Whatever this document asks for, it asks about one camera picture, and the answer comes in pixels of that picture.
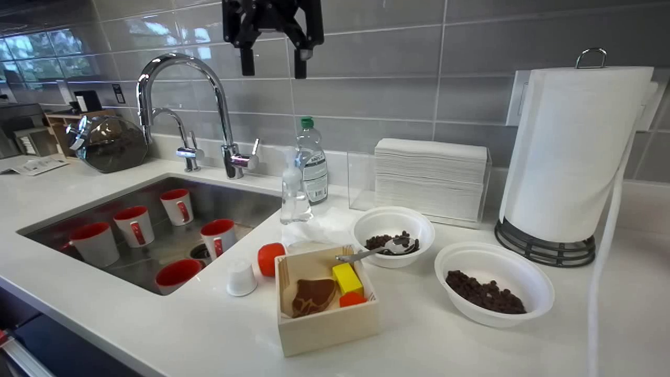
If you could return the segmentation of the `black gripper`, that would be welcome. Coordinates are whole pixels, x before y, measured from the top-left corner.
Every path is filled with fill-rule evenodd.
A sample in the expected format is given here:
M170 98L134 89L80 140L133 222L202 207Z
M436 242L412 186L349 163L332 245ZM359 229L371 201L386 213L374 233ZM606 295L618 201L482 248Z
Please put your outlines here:
M243 76L255 76L253 44L265 30L296 46L294 76L309 77L311 49L325 43L320 0L223 0L224 41L242 46Z

